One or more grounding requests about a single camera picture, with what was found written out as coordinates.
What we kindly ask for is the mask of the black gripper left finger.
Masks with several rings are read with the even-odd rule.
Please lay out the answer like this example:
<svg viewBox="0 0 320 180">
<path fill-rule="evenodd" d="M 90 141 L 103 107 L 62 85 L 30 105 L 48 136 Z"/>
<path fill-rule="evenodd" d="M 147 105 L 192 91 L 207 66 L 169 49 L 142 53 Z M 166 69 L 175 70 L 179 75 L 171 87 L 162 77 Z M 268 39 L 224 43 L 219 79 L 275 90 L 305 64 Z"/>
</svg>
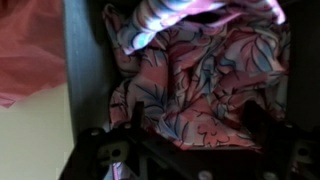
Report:
<svg viewBox="0 0 320 180">
<path fill-rule="evenodd" d="M 115 163 L 124 163 L 136 180 L 197 180 L 199 162 L 168 140 L 142 127 L 144 104 L 132 118 L 110 131 L 89 128 L 76 145 L 58 180 L 104 180 Z"/>
</svg>

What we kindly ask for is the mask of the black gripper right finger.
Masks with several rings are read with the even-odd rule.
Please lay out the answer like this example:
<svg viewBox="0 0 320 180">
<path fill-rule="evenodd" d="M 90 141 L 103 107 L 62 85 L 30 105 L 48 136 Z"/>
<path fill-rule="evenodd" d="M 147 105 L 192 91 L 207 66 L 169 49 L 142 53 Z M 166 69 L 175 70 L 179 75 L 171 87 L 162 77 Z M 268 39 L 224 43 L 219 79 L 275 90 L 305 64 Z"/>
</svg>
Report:
<svg viewBox="0 0 320 180">
<path fill-rule="evenodd" d="M 245 103 L 242 120 L 262 150 L 259 180 L 320 180 L 318 130 L 277 121 L 253 101 Z"/>
</svg>

